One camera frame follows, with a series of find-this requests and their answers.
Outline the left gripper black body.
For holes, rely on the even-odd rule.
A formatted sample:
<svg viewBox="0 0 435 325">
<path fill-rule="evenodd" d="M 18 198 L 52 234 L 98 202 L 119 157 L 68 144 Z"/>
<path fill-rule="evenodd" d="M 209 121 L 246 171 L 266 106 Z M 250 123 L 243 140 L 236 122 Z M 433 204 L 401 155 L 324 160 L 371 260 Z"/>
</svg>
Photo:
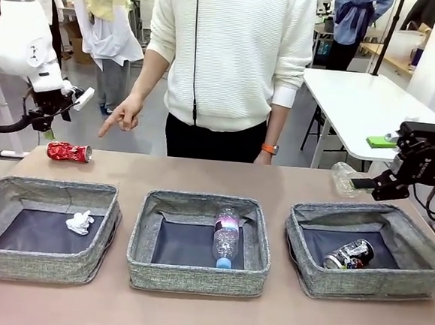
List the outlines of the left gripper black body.
<svg viewBox="0 0 435 325">
<path fill-rule="evenodd" d="M 69 109 L 73 104 L 73 92 L 63 94 L 60 90 L 35 92 L 30 88 L 29 94 L 35 103 L 35 109 L 28 110 L 27 116 L 37 118 L 41 116 L 61 115 L 66 122 L 71 121 Z"/>
</svg>

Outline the person's right hand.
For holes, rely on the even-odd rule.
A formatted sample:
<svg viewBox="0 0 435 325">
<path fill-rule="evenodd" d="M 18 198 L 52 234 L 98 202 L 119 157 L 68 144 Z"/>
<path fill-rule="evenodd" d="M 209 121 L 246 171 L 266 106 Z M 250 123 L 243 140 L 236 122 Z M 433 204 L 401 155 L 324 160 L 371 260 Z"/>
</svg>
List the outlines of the person's right hand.
<svg viewBox="0 0 435 325">
<path fill-rule="evenodd" d="M 115 125 L 121 131 L 130 131 L 138 125 L 138 114 L 143 109 L 143 98 L 130 94 L 115 110 L 105 119 L 98 136 L 103 137 Z"/>
</svg>

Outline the person's left hand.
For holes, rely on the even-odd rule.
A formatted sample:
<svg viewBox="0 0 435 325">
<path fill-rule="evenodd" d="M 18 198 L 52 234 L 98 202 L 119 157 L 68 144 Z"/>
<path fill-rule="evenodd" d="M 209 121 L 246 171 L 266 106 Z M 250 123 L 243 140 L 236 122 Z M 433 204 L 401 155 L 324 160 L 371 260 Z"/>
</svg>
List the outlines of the person's left hand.
<svg viewBox="0 0 435 325">
<path fill-rule="evenodd" d="M 259 165 L 272 165 L 273 155 L 265 150 L 262 150 L 260 154 L 258 154 L 257 158 L 254 160 L 254 164 Z"/>
</svg>

